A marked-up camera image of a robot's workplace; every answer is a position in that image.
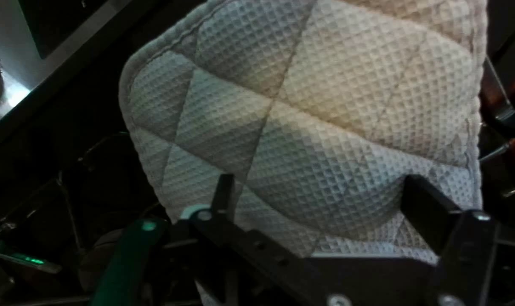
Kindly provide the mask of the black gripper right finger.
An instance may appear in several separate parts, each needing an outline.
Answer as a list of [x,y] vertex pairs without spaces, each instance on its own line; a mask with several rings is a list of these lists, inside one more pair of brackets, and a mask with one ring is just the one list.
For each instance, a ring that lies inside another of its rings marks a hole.
[[407,174],[400,212],[438,256],[424,299],[429,306],[485,306],[496,258],[497,222],[460,208],[426,178]]

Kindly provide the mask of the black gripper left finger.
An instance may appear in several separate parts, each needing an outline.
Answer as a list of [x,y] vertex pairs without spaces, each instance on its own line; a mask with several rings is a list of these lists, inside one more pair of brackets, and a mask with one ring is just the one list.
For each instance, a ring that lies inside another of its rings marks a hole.
[[327,306],[326,276],[256,229],[231,217],[234,174],[222,173],[208,205],[183,208],[166,251],[222,306]]

